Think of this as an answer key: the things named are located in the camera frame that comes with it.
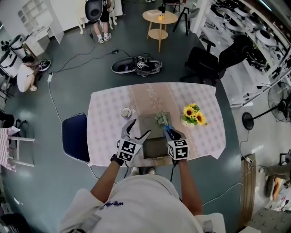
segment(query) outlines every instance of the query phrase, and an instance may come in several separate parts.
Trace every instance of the gray concrete floor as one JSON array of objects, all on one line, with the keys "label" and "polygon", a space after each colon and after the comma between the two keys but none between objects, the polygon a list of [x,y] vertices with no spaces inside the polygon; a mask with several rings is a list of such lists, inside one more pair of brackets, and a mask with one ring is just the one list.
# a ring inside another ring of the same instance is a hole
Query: gray concrete floor
[{"label": "gray concrete floor", "polygon": [[[155,5],[157,7],[158,3],[126,2],[126,15],[117,20],[118,25],[112,31],[112,39],[102,45],[96,43],[94,52],[76,57],[67,67],[76,66],[115,49],[123,49],[132,56],[150,53],[163,62],[162,72],[146,78],[136,74],[115,74],[111,71],[111,65],[126,56],[120,52],[93,60],[81,68],[56,73],[50,88],[62,119],[79,112],[87,113],[92,92],[137,83],[179,81],[181,76],[187,74],[184,62],[192,47],[202,47],[202,44],[194,34],[186,36],[182,26],[172,33],[174,25],[169,25],[169,37],[162,41],[161,53],[158,53],[158,41],[146,39],[149,22],[142,18],[142,13],[154,9]],[[88,31],[88,26],[84,35],[78,29],[70,31],[65,34],[60,45],[56,40],[50,42],[44,55],[52,60],[49,72],[60,69],[73,55],[92,49],[93,42]],[[13,210],[22,213],[35,232],[55,233],[76,191],[80,188],[91,189],[96,179],[86,164],[63,153],[61,123],[49,96],[47,77],[47,74],[43,75],[36,92],[20,93],[15,90],[15,97],[7,101],[5,108],[16,119],[29,122],[27,136],[35,137],[36,141],[34,144],[22,143],[20,155],[24,162],[34,161],[35,167],[17,165],[17,172],[5,168],[2,171],[4,182],[10,189],[6,194]],[[241,182],[236,126],[222,84],[219,82],[216,87],[216,97],[225,124],[226,148],[218,160],[207,156],[189,161],[203,202],[221,195],[233,184]],[[106,167],[93,167],[97,176],[101,176],[105,169]],[[170,178],[171,166],[158,167],[156,170],[160,175]],[[125,168],[122,168],[117,181],[124,174]],[[174,171],[173,184],[181,193],[178,169]],[[204,206],[205,214],[223,214],[226,231],[229,233],[235,232],[238,226],[240,193],[241,186],[236,186],[219,200]],[[23,205],[17,205],[11,198],[12,195]]]}]

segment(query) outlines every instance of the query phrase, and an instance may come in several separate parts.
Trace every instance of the pink checkered tablecloth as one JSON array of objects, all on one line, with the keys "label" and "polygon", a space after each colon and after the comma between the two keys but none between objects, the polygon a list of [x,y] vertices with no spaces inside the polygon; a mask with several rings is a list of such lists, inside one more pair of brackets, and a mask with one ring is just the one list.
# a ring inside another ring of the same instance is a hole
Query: pink checkered tablecloth
[{"label": "pink checkered tablecloth", "polygon": [[15,166],[9,164],[8,128],[0,129],[0,164],[15,172]]},{"label": "pink checkered tablecloth", "polygon": [[[189,159],[207,155],[218,159],[226,146],[226,137],[215,91],[215,87],[209,85],[170,82],[121,86],[92,93],[87,123],[89,165],[110,164],[110,158],[117,153],[121,129],[128,122],[120,112],[128,106],[133,110],[130,120],[137,119],[130,132],[131,137],[141,136],[139,115],[168,111],[173,127],[182,131],[191,144]],[[194,102],[200,107],[208,126],[181,125],[180,115],[184,106]],[[128,166],[150,167],[171,163],[169,156],[144,159],[141,149]]]}]

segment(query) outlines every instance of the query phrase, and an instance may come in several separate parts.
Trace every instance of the white shoe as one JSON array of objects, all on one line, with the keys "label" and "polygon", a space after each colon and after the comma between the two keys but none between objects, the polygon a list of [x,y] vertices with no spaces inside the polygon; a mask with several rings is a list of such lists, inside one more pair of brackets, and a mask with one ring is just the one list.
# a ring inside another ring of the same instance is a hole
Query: white shoe
[{"label": "white shoe", "polygon": [[30,90],[31,91],[36,91],[37,90],[37,87],[33,85],[33,86],[30,87]]},{"label": "white shoe", "polygon": [[98,38],[98,42],[99,42],[100,44],[103,44],[103,43],[104,43],[103,38],[101,38],[101,39]]},{"label": "white shoe", "polygon": [[139,175],[139,174],[140,174],[140,170],[139,170],[138,167],[133,167],[133,168],[131,169],[131,173],[136,173],[137,175]]},{"label": "white shoe", "polygon": [[111,37],[112,37],[111,33],[108,33],[107,37],[104,36],[104,42],[109,41]]},{"label": "white shoe", "polygon": [[155,175],[156,171],[155,169],[151,168],[147,173],[150,175]]}]

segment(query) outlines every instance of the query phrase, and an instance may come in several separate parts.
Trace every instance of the checkered cloth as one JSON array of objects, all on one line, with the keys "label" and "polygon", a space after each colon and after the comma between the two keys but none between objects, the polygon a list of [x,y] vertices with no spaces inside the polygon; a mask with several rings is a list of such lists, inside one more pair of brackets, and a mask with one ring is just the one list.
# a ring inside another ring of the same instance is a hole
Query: checkered cloth
[{"label": "checkered cloth", "polygon": [[[218,159],[226,146],[226,138],[221,111],[215,97],[215,87],[194,83],[152,83],[122,86],[92,93],[87,123],[90,166],[108,166],[112,155],[117,153],[117,141],[120,140],[122,127],[128,122],[120,114],[122,108],[130,106],[130,109],[133,110],[130,119],[137,119],[138,121],[138,113],[141,112],[140,109],[144,109],[140,102],[136,106],[137,101],[135,99],[141,96],[134,96],[134,91],[132,90],[138,87],[148,91],[150,86],[156,91],[159,90],[156,86],[160,87],[161,85],[165,85],[170,96],[172,96],[171,99],[166,100],[168,103],[165,106],[176,106],[180,115],[183,112],[184,106],[195,102],[209,123],[208,126],[184,127],[185,135],[190,136],[187,139],[193,145],[193,151],[190,151],[192,156],[189,159],[207,155],[212,155]],[[157,96],[155,101],[165,101],[162,97]],[[152,98],[147,98],[148,96],[144,96],[144,101],[152,101]],[[141,133],[138,122],[133,126],[130,135],[131,137],[140,137]],[[141,149],[133,162],[128,165],[131,167],[150,167],[171,163],[169,156],[160,160],[144,159]]]},{"label": "checkered cloth", "polygon": [[15,166],[9,164],[8,128],[0,129],[0,164],[15,172]]}]

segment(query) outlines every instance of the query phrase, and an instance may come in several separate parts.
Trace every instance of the floor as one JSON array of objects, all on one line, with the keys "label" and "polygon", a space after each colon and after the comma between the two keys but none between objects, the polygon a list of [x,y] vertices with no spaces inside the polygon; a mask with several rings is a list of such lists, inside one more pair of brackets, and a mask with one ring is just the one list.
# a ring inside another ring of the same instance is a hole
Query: floor
[{"label": "floor", "polygon": [[[246,141],[248,138],[248,132],[243,127],[241,121],[242,114],[247,111],[255,117],[269,110],[267,94],[268,92],[265,92],[255,99],[252,102],[253,106],[232,110],[240,142]],[[241,153],[244,156],[250,153],[255,153],[257,165],[277,165],[280,162],[280,153],[288,153],[289,149],[291,149],[290,135],[290,122],[277,122],[271,112],[267,113],[255,120],[254,128],[249,131],[248,142],[243,142],[241,144]],[[253,210],[253,213],[256,213],[262,207],[275,207],[278,204],[278,201],[271,201],[269,197],[265,195],[265,175],[263,173],[258,173],[260,166],[253,169],[257,170]]]},{"label": "floor", "polygon": [[[50,83],[60,117],[66,119],[76,113],[88,111],[90,94],[95,91],[145,82],[179,81],[187,74],[184,62],[193,46],[202,46],[198,38],[190,33],[187,37],[183,26],[172,33],[174,25],[168,26],[169,37],[162,42],[158,53],[158,41],[146,39],[149,23],[142,18],[146,10],[157,8],[158,3],[134,3],[125,1],[125,13],[117,20],[112,39],[102,45],[96,44],[89,55],[77,56],[68,67],[76,66],[92,57],[100,57],[115,49],[123,49],[130,55],[150,53],[163,62],[160,74],[146,78],[136,74],[118,75],[111,71],[111,65],[125,57],[122,52],[93,60],[83,67],[55,73]],[[57,71],[77,53],[90,51],[93,42],[89,38],[89,27],[85,34],[73,30],[65,34],[62,43],[51,41],[46,54],[52,60],[51,71]],[[35,163],[35,167],[17,166],[17,172],[2,169],[4,182],[9,187],[6,194],[14,211],[21,212],[35,232],[55,233],[76,191],[91,189],[96,179],[87,165],[66,156],[62,151],[61,123],[56,115],[48,92],[48,75],[38,84],[38,91],[20,93],[7,101],[5,111],[15,118],[27,120],[27,137],[35,137],[34,144],[21,144],[21,158]],[[218,160],[207,156],[189,161],[192,176],[198,186],[202,201],[212,200],[230,186],[241,182],[241,161],[239,142],[233,115],[222,84],[217,85],[216,97],[221,108],[226,132],[226,148]],[[93,167],[101,176],[106,167]],[[171,166],[158,167],[157,173],[170,178]],[[122,168],[117,181],[125,174]],[[173,184],[179,193],[180,177],[174,171]],[[236,186],[217,201],[204,206],[204,213],[220,212],[224,216],[226,231],[236,231],[240,219],[241,186]],[[14,196],[22,204],[17,205]]]}]

